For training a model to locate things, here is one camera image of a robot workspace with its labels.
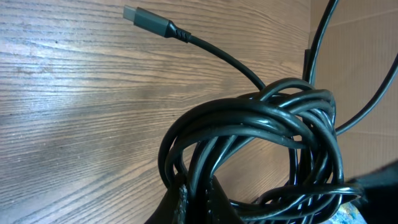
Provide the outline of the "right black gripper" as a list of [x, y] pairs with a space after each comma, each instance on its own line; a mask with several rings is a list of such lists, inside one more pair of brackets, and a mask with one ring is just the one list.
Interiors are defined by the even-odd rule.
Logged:
[[397, 224], [397, 161], [348, 181], [364, 189], [352, 201], [367, 223]]

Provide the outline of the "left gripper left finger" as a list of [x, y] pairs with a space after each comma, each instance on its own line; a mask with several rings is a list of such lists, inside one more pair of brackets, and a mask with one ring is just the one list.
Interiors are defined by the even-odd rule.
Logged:
[[175, 176], [175, 181], [167, 189], [155, 212], [145, 224], [185, 224], [188, 208], [186, 177]]

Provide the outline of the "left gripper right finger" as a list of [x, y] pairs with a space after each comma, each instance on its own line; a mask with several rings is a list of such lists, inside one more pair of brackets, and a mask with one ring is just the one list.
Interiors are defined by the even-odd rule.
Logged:
[[204, 224], [243, 224], [232, 207], [218, 179], [212, 180], [201, 189], [198, 196], [199, 223]]

